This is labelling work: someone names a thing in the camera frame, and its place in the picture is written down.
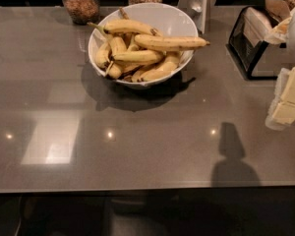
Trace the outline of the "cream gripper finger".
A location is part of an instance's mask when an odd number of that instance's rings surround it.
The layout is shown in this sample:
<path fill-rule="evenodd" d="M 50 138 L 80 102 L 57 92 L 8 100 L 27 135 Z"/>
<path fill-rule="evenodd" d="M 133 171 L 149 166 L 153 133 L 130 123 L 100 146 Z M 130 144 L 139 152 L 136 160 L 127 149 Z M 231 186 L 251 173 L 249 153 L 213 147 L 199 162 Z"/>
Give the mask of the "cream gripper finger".
<path fill-rule="evenodd" d="M 294 122 L 295 105 L 274 99 L 267 112 L 265 125 L 275 131 L 283 131 L 285 128 L 290 127 Z"/>

